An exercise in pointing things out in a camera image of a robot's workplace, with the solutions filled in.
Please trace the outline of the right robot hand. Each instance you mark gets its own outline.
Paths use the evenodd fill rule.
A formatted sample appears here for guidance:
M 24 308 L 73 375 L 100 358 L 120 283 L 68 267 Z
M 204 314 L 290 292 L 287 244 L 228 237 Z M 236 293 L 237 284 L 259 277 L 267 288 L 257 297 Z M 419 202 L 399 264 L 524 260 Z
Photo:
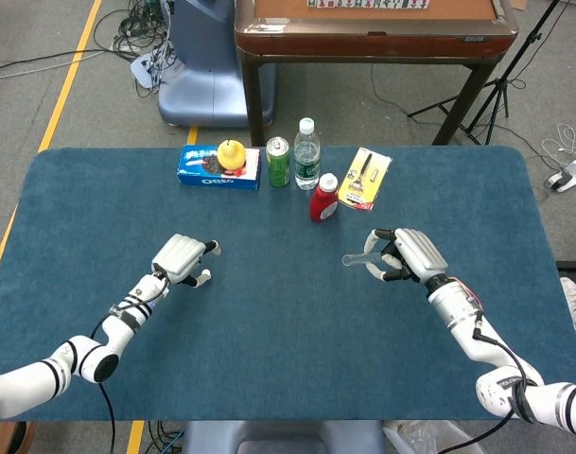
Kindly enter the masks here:
M 373 229 L 366 238 L 363 252 L 372 253 L 380 239 L 388 241 L 380 252 L 381 261 L 392 269 L 384 271 L 372 262 L 365 264 L 367 271 L 380 281 L 412 279 L 425 284 L 430 278 L 447 272 L 445 259 L 421 231 L 410 228 Z

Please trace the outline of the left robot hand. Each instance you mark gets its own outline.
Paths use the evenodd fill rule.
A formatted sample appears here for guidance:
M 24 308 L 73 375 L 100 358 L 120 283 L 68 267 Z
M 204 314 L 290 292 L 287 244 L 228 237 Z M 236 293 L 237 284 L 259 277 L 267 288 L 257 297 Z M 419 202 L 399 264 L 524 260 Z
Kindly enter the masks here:
M 170 285 L 185 284 L 198 288 L 211 279 L 211 271 L 204 269 L 197 277 L 194 277 L 191 271 L 201 263 L 201 258 L 209 253 L 221 254 L 216 240 L 201 242 L 189 236 L 175 234 L 153 257 L 151 269 L 162 272 Z

